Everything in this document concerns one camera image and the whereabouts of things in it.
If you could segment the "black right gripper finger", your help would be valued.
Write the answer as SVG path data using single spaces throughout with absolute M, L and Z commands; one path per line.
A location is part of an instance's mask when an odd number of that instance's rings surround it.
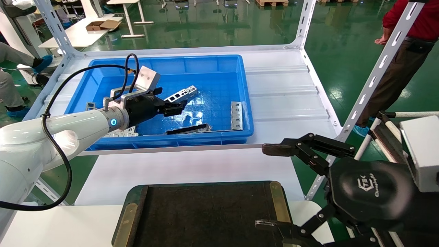
M 296 225 L 290 214 L 288 204 L 275 205 L 276 219 L 260 219 L 254 222 L 258 230 L 270 231 L 279 236 L 284 244 L 300 247 L 346 247 L 345 240 L 321 243 L 313 236 L 328 219 L 337 218 L 343 222 L 347 219 L 345 211 L 334 205 L 328 204 L 316 214 L 309 216 L 302 225 Z
M 303 163 L 320 176 L 329 173 L 329 162 L 319 153 L 336 158 L 351 157 L 355 155 L 355 147 L 330 139 L 324 136 L 308 133 L 298 139 L 283 139 L 281 143 L 262 145 L 262 153 L 267 156 L 298 157 Z

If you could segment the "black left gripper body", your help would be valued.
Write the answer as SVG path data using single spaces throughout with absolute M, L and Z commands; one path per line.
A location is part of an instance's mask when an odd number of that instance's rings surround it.
M 127 128 L 161 114 L 166 102 L 152 93 L 133 92 L 124 95 L 124 108 L 128 114 Z

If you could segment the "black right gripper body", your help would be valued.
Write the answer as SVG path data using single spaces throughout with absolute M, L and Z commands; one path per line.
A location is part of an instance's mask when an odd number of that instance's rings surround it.
M 406 165 L 342 158 L 328 170 L 331 198 L 352 223 L 393 230 L 402 227 L 417 193 Z

